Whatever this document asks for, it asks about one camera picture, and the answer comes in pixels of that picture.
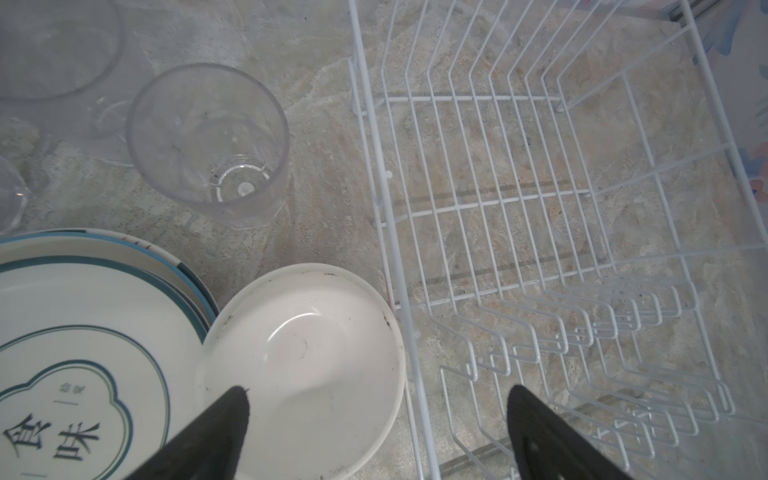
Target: green decorative outline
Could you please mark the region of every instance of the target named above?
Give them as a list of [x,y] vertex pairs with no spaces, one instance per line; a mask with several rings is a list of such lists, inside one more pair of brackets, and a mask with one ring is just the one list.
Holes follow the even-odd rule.
[[125,456],[128,454],[128,450],[131,448],[131,441],[134,437],[134,423],[131,419],[131,412],[128,411],[128,407],[125,406],[125,404],[118,398],[118,385],[114,381],[114,377],[112,377],[112,375],[103,366],[91,360],[84,359],[65,360],[64,362],[55,363],[54,365],[51,365],[43,369],[41,372],[35,374],[35,376],[33,376],[28,382],[13,386],[0,392],[0,403],[2,403],[2,401],[8,397],[13,396],[15,393],[32,390],[35,385],[37,385],[38,382],[43,380],[45,377],[68,369],[88,370],[99,376],[104,381],[104,384],[107,386],[107,390],[109,391],[110,405],[116,408],[116,410],[121,414],[121,418],[123,419],[124,434],[121,450],[112,460],[112,462],[107,466],[107,468],[105,468],[103,471],[101,471],[101,473],[92,479],[104,480],[105,478],[109,478],[109,476],[112,475],[114,471],[117,470],[118,467],[123,463],[123,460],[125,460]]
[[124,263],[115,262],[113,260],[106,260],[102,258],[80,257],[78,255],[52,255],[49,257],[35,257],[24,260],[14,260],[12,262],[3,263],[0,265],[0,273],[8,270],[16,270],[18,268],[24,268],[26,266],[47,265],[50,263],[84,263],[86,265],[105,266],[114,270],[119,270],[123,273],[133,275],[153,287],[160,290],[184,313],[187,319],[192,324],[197,338],[202,343],[205,340],[206,324],[205,322],[190,308],[186,301],[179,298],[179,296],[171,289],[167,283],[157,279],[155,275],[147,273],[141,269],[125,265]]
[[102,332],[102,333],[108,333],[110,335],[116,336],[119,339],[125,340],[126,342],[130,343],[136,349],[138,349],[140,352],[144,354],[145,357],[147,357],[147,360],[152,364],[154,367],[154,371],[157,373],[157,377],[160,379],[160,383],[163,387],[163,397],[165,399],[165,425],[163,427],[163,437],[160,441],[160,445],[158,448],[162,448],[163,445],[165,445],[165,442],[168,440],[168,428],[170,425],[170,396],[168,394],[168,384],[165,382],[165,376],[163,375],[163,371],[160,370],[160,366],[157,364],[157,361],[154,359],[151,353],[147,351],[139,342],[132,339],[131,337],[125,335],[124,333],[120,333],[116,330],[108,329],[103,326],[95,326],[95,325],[63,325],[63,326],[53,326],[47,329],[38,330],[36,332],[28,333],[26,335],[20,336],[17,339],[13,339],[10,342],[4,343],[3,345],[0,345],[0,352],[7,349],[10,346],[13,346],[17,343],[21,343],[25,340],[28,340],[30,338],[44,335],[46,333],[51,332],[58,332],[58,331],[64,331],[64,330],[93,330],[95,332]]

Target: metal wire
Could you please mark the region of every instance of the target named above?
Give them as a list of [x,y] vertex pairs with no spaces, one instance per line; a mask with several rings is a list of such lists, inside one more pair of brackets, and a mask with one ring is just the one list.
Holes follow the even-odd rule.
[[[408,7],[401,10],[405,3]],[[710,345],[689,259],[766,249],[768,233],[751,195],[690,6],[680,2],[685,25],[663,41],[616,65],[612,74],[594,81],[577,98],[571,100],[565,94],[567,73],[623,4],[624,0],[596,1],[585,8],[580,0],[476,0],[472,6],[460,0],[423,0],[418,17],[401,34],[396,32],[396,20],[403,12],[413,15],[413,5],[393,0],[377,60],[381,90],[374,92],[356,0],[349,0],[353,112],[370,182],[387,294],[392,308],[399,312],[411,363],[415,405],[407,387],[405,395],[417,478],[440,479],[432,415],[446,415],[452,441],[486,478],[518,477],[514,455],[484,425],[478,401],[478,386],[490,381],[503,417],[507,392],[502,391],[502,378],[535,384],[539,394],[578,424],[609,458],[626,471],[648,478],[656,478],[658,472],[649,469],[646,461],[662,462],[660,454],[676,448],[682,435],[698,435],[702,422],[737,417]],[[473,30],[478,25],[481,35]],[[409,44],[400,45],[394,55],[396,37],[405,35],[412,36]],[[658,163],[630,73],[678,38],[686,38],[694,47],[722,141]],[[399,66],[388,68],[391,62]],[[481,69],[487,69],[484,81],[476,73]],[[496,91],[499,78],[504,84],[500,89],[506,91]],[[440,80],[447,81],[441,91]],[[572,116],[580,105],[616,81],[626,94],[647,169],[596,188]],[[529,117],[524,108],[531,112]],[[473,128],[472,118],[477,119],[477,128]],[[381,122],[388,127],[380,130]],[[532,138],[541,154],[534,152]],[[451,148],[453,141],[460,146]],[[522,154],[516,153],[515,145],[522,146]],[[662,180],[681,167],[722,153],[730,159],[759,241],[686,250]],[[558,176],[556,162],[564,167],[563,177]],[[520,175],[525,168],[532,177],[528,191]],[[546,177],[551,183],[542,180]],[[436,194],[436,179],[447,183],[445,197]],[[469,187],[459,189],[460,182]],[[622,257],[611,246],[600,204],[609,193],[643,182],[655,186],[674,251]],[[503,185],[511,185],[515,194],[505,193]],[[402,199],[393,202],[390,189]],[[412,190],[425,197],[417,197]],[[557,217],[548,204],[559,209]],[[521,218],[512,217],[512,208]],[[500,221],[494,221],[496,214]],[[429,238],[419,234],[425,229],[432,232]],[[446,239],[453,232],[458,232],[458,242]],[[401,243],[414,261],[406,261]],[[578,244],[586,250],[580,251]],[[527,248],[530,259],[526,258]],[[459,257],[466,262],[465,276],[452,269]],[[679,273],[637,274],[625,268],[669,260],[677,262]],[[430,278],[429,266],[439,267],[439,278]],[[532,268],[532,278],[524,275],[524,267]],[[414,279],[412,288],[420,289],[421,299],[409,290],[406,279]],[[440,365],[439,379],[423,377],[416,314],[425,314],[465,349],[465,362]],[[695,322],[706,373],[668,368],[641,347],[638,336],[647,329],[684,317]],[[490,339],[492,347],[479,345],[478,335]],[[608,358],[609,350],[616,361]],[[591,370],[595,357],[597,369]],[[571,378],[569,365],[579,366],[578,378]],[[555,385],[554,378],[562,382]],[[425,382],[437,381],[445,412],[429,411]],[[454,410],[457,397],[449,388],[454,381],[466,385],[476,431],[506,458],[508,466],[502,473],[489,466],[485,453],[478,455],[462,440],[459,429],[466,425],[457,420],[463,412]],[[564,392],[570,402],[560,400]],[[426,465],[422,465],[422,455]]]

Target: white wire dish rack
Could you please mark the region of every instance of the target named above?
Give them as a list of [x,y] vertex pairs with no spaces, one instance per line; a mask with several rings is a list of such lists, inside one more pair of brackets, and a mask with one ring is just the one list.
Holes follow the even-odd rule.
[[768,234],[689,5],[622,3],[393,0],[364,45],[349,0],[418,478],[515,478],[515,383],[638,478],[715,475],[681,445],[765,424],[763,360],[729,349],[760,335],[739,272]]

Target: wire rack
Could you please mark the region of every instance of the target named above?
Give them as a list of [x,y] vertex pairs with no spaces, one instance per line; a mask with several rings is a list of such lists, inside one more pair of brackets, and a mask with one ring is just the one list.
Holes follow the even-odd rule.
[[515,383],[638,478],[706,474],[682,443],[765,423],[708,330],[768,234],[689,5],[678,24],[623,3],[394,0],[366,51],[349,0],[418,478],[517,478]]

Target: blue rim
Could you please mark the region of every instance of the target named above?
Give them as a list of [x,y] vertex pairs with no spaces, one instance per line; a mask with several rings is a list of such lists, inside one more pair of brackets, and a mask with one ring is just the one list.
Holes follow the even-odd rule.
[[133,266],[128,266],[124,263],[116,262],[114,260],[105,260],[102,258],[91,257],[79,257],[77,255],[52,255],[49,257],[35,257],[24,260],[15,260],[13,262],[0,264],[0,273],[9,270],[16,270],[18,268],[24,268],[26,266],[47,265],[50,263],[83,263],[86,265],[105,266],[113,270],[119,270],[129,275],[133,275],[138,279],[141,279],[150,285],[154,286],[162,293],[164,293],[176,306],[179,307],[181,312],[187,317],[194,328],[197,338],[200,339],[200,343],[205,340],[205,335],[208,331],[208,325],[202,322],[195,310],[192,310],[184,296],[179,297],[165,282],[161,282],[155,275],[145,272]]
[[148,250],[146,248],[139,247],[138,245],[131,242],[127,242],[125,240],[120,240],[113,237],[106,237],[105,235],[100,235],[98,233],[89,233],[87,230],[73,229],[73,230],[52,230],[52,231],[42,232],[42,233],[28,233],[26,235],[18,235],[16,237],[0,239],[0,245],[2,245],[3,243],[11,243],[17,240],[27,240],[30,238],[38,238],[38,237],[94,238],[96,240],[104,240],[107,242],[117,243],[118,245],[122,245],[124,247],[130,247],[134,250],[140,251],[144,254],[149,255],[155,260],[161,262],[163,265],[169,268],[173,273],[175,273],[176,276],[178,276],[181,279],[181,281],[186,283],[187,286],[192,289],[192,292],[197,296],[197,298],[205,307],[205,310],[206,310],[205,313],[208,317],[208,321],[206,321],[206,324],[209,327],[213,325],[214,320],[219,314],[219,309],[216,305],[216,302],[214,301],[213,298],[211,298],[210,294],[208,293],[207,289],[203,285],[202,281],[199,278],[197,278],[197,276],[194,275],[194,273],[189,269],[189,267],[184,265],[184,263],[179,263],[179,265],[173,265],[172,263],[168,262],[168,260],[165,260],[163,257],[156,254],[155,252]]

